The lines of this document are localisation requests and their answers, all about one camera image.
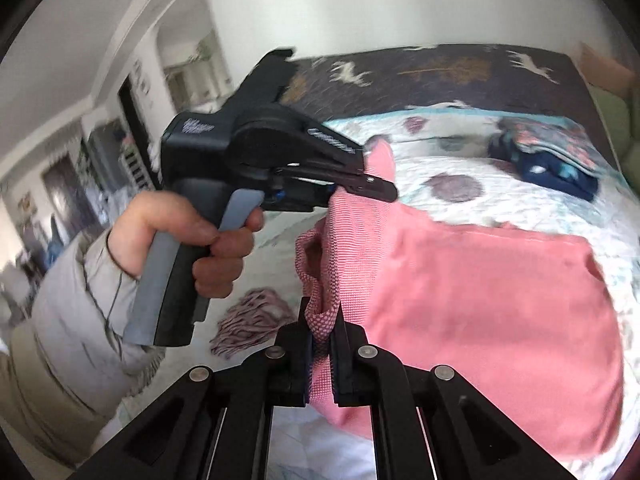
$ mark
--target beige coat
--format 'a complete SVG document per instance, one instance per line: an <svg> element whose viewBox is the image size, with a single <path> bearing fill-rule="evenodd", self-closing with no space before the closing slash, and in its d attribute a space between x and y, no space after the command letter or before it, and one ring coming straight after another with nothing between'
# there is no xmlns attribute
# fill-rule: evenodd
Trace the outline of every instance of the beige coat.
<svg viewBox="0 0 640 480"><path fill-rule="evenodd" d="M36 480L87 459L122 397L148 383L159 349L122 333L136 281L113 262L107 233L80 235L47 273L30 320L0 353L0 424Z"/></svg>

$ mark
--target bed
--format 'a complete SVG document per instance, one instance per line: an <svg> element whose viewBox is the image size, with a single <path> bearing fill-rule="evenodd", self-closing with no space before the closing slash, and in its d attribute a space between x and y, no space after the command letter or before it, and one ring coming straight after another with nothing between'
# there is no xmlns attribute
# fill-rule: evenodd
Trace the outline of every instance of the bed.
<svg viewBox="0 0 640 480"><path fill-rule="evenodd" d="M509 221L542 232L576 234L590 242L602 267L623 343L622 424L611 450L589 461L565 463L582 480L612 477L640 428L640 203L611 169L593 204L521 182L513 168L487 158L488 139L505 115L582 124L602 155L615 164L590 94L571 60L561 54L503 45L407 47L298 60L281 101L357 142L383 136L396 157L400 200L449 223ZM211 303L193 343L169 349L144 392L124 400L126 422L196 364L222 369L240 364L272 339L220 351L219 326L248 294L271 290L297 314L302 285L294 270L296 237L322 218L269 213L231 297ZM373 479L372 443L344 433L315 410L278 408L271 436L270 480Z"/></svg>

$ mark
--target doorway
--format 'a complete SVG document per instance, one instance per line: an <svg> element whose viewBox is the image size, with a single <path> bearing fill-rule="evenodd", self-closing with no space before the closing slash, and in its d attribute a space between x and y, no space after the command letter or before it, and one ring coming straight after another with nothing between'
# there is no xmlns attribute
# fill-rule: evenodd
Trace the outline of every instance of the doorway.
<svg viewBox="0 0 640 480"><path fill-rule="evenodd" d="M42 181L70 240L83 230L99 224L68 155L44 171Z"/></svg>
<svg viewBox="0 0 640 480"><path fill-rule="evenodd" d="M175 111L218 111L233 85L207 1L175 0L158 21L156 44Z"/></svg>

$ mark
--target metal screw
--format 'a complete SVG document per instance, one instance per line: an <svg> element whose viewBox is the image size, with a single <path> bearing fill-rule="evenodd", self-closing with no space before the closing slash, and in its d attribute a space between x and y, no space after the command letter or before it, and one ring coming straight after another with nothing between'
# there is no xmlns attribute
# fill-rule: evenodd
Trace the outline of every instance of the metal screw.
<svg viewBox="0 0 640 480"><path fill-rule="evenodd" d="M378 355L378 349L375 346L364 345L358 348L358 355L360 357L364 357L365 359L373 359L376 355Z"/></svg>
<svg viewBox="0 0 640 480"><path fill-rule="evenodd" d="M453 371L453 368L447 365L436 366L435 369L436 377L443 381L450 381L453 379L453 376L456 374Z"/></svg>
<svg viewBox="0 0 640 480"><path fill-rule="evenodd" d="M202 381L207 379L207 377L209 377L209 370L203 368L202 366L194 368L193 370L191 370L191 372L189 372L189 378L194 383L201 383Z"/></svg>
<svg viewBox="0 0 640 480"><path fill-rule="evenodd" d="M270 346L264 351L264 354L269 359L280 359L284 355L284 348L282 346Z"/></svg>

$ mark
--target pink cloth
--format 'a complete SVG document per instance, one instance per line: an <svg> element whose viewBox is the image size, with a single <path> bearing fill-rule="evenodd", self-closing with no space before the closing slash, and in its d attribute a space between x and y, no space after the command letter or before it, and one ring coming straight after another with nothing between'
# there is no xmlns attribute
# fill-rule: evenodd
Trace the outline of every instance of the pink cloth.
<svg viewBox="0 0 640 480"><path fill-rule="evenodd" d="M394 179L385 142L367 164ZM589 458L615 441L622 345L584 238L451 226L340 189L298 239L296 269L316 341L327 340L341 302L371 343L414 367L453 366L556 458ZM370 438L367 408L333 404L326 357L314 364L311 402Z"/></svg>
<svg viewBox="0 0 640 480"><path fill-rule="evenodd" d="M290 306L271 287L252 288L218 322L218 332L209 341L211 353L229 359L271 339L295 320Z"/></svg>

